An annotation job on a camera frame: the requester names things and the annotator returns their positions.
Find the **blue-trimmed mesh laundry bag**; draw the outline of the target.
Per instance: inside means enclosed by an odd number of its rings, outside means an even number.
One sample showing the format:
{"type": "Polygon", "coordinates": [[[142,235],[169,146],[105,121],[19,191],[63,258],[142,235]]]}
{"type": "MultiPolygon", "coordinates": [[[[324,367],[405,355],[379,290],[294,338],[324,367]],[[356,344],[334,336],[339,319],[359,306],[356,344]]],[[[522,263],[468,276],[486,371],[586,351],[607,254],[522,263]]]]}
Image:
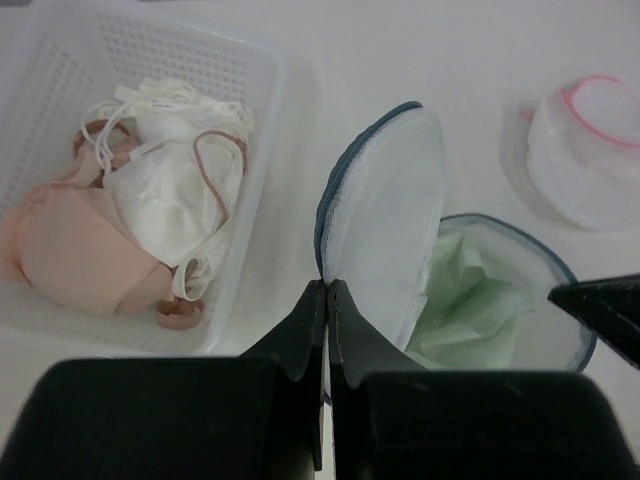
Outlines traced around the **blue-trimmed mesh laundry bag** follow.
{"type": "Polygon", "coordinates": [[[406,355],[427,302],[436,240],[467,232],[496,255],[500,273],[534,296],[510,365],[488,371],[584,371],[595,335],[547,299],[553,288],[575,282],[569,266],[503,220],[445,215],[444,176],[442,126],[421,103],[402,103],[362,131],[338,158],[317,207],[314,253],[322,279],[344,281],[364,318],[406,355]]]}

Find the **light green bra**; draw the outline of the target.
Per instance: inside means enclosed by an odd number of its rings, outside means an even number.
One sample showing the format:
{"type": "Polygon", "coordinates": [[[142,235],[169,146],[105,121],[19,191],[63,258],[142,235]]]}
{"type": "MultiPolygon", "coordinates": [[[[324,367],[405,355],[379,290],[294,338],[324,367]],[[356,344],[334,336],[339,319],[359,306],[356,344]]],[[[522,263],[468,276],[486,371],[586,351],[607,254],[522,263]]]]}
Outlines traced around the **light green bra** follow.
{"type": "Polygon", "coordinates": [[[496,255],[471,234],[441,233],[431,257],[427,302],[404,353],[430,370],[507,368],[534,296],[497,266],[496,255]]]}

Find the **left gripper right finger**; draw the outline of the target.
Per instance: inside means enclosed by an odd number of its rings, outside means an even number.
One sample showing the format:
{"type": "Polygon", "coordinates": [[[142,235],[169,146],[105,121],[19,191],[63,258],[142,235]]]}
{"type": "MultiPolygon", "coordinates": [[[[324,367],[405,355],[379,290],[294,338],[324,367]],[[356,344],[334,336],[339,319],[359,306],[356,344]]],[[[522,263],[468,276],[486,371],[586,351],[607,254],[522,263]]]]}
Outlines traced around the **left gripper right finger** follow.
{"type": "Polygon", "coordinates": [[[327,292],[334,472],[340,479],[635,479],[614,412],[587,377],[429,371],[327,292]]]}

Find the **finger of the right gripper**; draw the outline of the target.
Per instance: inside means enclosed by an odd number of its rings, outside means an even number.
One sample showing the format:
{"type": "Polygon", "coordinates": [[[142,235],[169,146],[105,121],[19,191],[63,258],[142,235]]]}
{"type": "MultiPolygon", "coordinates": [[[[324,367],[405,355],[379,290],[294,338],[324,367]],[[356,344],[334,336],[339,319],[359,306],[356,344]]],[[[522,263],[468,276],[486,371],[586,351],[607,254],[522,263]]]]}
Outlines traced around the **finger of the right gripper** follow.
{"type": "Polygon", "coordinates": [[[547,299],[639,369],[639,274],[553,288],[547,299]]]}

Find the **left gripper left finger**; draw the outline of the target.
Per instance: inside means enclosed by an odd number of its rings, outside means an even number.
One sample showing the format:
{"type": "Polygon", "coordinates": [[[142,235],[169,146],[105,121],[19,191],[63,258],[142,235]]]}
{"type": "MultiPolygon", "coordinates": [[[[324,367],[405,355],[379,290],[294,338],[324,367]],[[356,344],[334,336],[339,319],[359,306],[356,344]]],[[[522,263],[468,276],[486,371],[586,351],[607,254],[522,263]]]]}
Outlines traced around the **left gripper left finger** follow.
{"type": "Polygon", "coordinates": [[[5,479],[311,479],[322,467],[326,288],[237,357],[68,360],[36,383],[5,479]]]}

